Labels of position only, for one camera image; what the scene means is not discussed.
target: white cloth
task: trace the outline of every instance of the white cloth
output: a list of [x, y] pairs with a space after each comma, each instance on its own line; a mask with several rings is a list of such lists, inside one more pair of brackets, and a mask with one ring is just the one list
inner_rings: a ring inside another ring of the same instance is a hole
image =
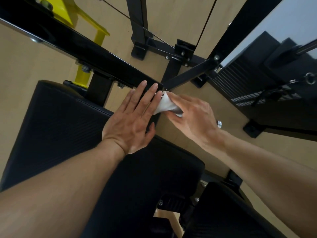
[[183, 111], [180, 109], [180, 107], [178, 107], [176, 104], [174, 104], [170, 100], [170, 98], [168, 97], [168, 95], [165, 91], [162, 94], [163, 94], [163, 97], [161, 98], [161, 101], [160, 101], [156, 111], [154, 112], [154, 115], [158, 114], [160, 112], [164, 112], [164, 111], [172, 111], [177, 116], [182, 117]]

